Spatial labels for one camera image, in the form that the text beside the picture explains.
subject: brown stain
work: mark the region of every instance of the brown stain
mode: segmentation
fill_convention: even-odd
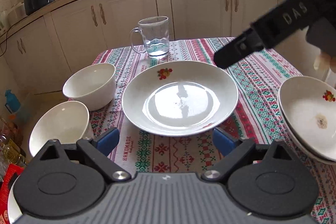
[[[317,114],[315,118],[316,118],[316,124],[319,128],[326,129],[328,127],[328,120],[324,115]]]

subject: floor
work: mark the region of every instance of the floor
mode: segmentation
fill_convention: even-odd
[[[26,152],[28,160],[32,159],[32,156],[29,152],[29,138],[34,126],[48,110],[60,103],[66,102],[68,98],[66,98],[62,92],[52,92],[47,94],[34,95],[34,100],[36,102],[36,109],[34,110],[34,114],[28,123],[25,124],[21,129],[23,135],[21,148]]]

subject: kitchen cabinet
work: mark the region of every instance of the kitchen cabinet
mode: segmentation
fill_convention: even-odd
[[[108,48],[130,46],[129,33],[144,18],[158,15],[156,0],[96,0],[100,25]],[[141,45],[141,36],[134,36]]]
[[[71,72],[93,63],[107,50],[95,0],[77,0],[51,12]]]
[[[274,49],[288,60],[303,75],[311,76],[320,80],[325,80],[324,71],[314,70],[314,61],[320,50],[306,42],[306,32],[298,30],[285,39]]]
[[[240,35],[277,4],[278,0],[232,0],[232,36]]]
[[[229,37],[231,0],[171,0],[175,39]]]
[[[2,51],[5,48],[6,43],[1,44]],[[43,17],[7,40],[4,57],[20,88],[35,94],[61,90],[70,72],[60,61]]]

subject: metal screw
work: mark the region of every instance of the metal screw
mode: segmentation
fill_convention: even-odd
[[[125,171],[116,171],[112,174],[112,177],[116,180],[124,180],[128,178],[129,174]]]
[[[217,170],[208,170],[204,173],[207,179],[216,179],[221,175]]]

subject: patterned tablecloth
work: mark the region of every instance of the patterned tablecloth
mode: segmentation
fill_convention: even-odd
[[[214,147],[211,132],[190,137],[169,138],[139,130],[125,117],[121,98],[127,84],[145,69],[162,62],[197,60],[213,63],[216,50],[231,38],[179,40],[170,43],[170,54],[154,60],[138,55],[130,47],[101,53],[95,63],[116,67],[115,100],[91,113],[95,135],[110,127],[120,130],[120,142],[109,158],[134,174],[140,172],[204,172],[222,156]],[[291,141],[283,124],[278,105],[278,89],[286,79],[300,73],[274,50],[254,53],[231,66],[227,72],[236,81],[239,101],[236,110],[221,127],[233,136],[254,138],[259,143],[284,139],[316,178],[320,187],[312,215],[323,224],[336,222],[336,174],[331,165],[312,160]]]

